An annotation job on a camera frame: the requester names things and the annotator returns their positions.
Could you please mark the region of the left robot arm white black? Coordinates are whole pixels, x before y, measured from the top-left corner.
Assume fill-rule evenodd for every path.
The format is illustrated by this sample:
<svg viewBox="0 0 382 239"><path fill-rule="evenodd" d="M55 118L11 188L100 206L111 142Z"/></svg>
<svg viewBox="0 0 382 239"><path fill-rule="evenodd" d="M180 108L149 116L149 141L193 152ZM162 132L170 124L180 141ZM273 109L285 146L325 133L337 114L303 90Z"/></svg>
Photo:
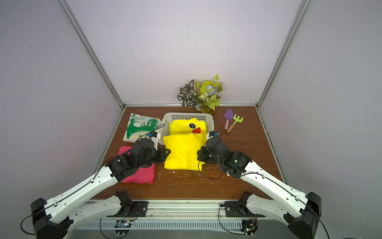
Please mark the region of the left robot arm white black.
<svg viewBox="0 0 382 239"><path fill-rule="evenodd" d="M163 163L171 151L154 138L139 139L127 152L108 160L94 175L48 200L31 203L33 235L37 239L65 239L75 228L103 217L134 217L136 210L126 192L84 206L103 190L134 175L140 168Z"/></svg>

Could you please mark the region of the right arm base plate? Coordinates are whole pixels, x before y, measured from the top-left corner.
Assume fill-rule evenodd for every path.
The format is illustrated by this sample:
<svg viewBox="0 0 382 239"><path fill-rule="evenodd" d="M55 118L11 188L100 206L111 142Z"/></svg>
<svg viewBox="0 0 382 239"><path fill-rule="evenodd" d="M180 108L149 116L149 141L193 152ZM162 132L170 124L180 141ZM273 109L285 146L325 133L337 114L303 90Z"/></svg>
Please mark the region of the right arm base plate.
<svg viewBox="0 0 382 239"><path fill-rule="evenodd" d="M220 205L227 218L264 218L265 216L260 214L253 214L249 209L238 201L225 201Z"/></svg>

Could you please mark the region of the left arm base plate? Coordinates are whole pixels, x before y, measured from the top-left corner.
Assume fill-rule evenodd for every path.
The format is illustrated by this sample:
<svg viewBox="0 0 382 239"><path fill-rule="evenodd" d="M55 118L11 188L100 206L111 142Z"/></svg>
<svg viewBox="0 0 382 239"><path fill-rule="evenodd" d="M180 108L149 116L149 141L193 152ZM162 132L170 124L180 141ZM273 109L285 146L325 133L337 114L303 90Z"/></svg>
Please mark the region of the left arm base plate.
<svg viewBox="0 0 382 239"><path fill-rule="evenodd" d="M148 209L148 201L133 201L127 206L122 206L121 209L114 215L108 217L133 217L133 218L144 218Z"/></svg>

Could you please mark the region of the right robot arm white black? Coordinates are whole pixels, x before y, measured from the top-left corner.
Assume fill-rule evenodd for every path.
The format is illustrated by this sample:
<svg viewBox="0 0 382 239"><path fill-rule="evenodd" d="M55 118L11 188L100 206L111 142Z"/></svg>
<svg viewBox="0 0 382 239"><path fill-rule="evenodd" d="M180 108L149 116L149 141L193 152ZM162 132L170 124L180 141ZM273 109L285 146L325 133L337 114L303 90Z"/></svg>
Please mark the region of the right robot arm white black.
<svg viewBox="0 0 382 239"><path fill-rule="evenodd" d="M264 192L270 199L244 194L242 207L251 214L277 220L300 239L315 238L322 214L321 197L304 193L280 181L240 151L231 151L218 137L210 137L198 151L198 161L214 164L233 178Z"/></svg>

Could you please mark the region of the plain yellow raincoat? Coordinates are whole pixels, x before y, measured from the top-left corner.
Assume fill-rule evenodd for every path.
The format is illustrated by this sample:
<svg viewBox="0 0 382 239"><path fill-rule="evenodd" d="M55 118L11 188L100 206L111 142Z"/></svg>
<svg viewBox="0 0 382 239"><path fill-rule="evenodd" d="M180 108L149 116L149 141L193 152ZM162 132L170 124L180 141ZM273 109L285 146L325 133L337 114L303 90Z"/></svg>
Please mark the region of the plain yellow raincoat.
<svg viewBox="0 0 382 239"><path fill-rule="evenodd" d="M164 168L169 170L202 170L197 152L204 145L203 135L195 133L174 134L164 137L164 144L171 151Z"/></svg>

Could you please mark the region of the pink raincoat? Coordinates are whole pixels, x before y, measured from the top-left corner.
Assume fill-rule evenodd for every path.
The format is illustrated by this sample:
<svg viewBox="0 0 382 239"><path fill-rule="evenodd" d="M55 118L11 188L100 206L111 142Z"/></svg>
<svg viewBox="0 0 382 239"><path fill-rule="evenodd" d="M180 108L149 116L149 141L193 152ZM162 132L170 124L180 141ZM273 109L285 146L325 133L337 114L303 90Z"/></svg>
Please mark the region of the pink raincoat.
<svg viewBox="0 0 382 239"><path fill-rule="evenodd" d="M152 184L155 179L155 169L156 164L153 164L151 167L148 168L140 168L134 175L128 176L125 179L123 179L121 183Z"/></svg>

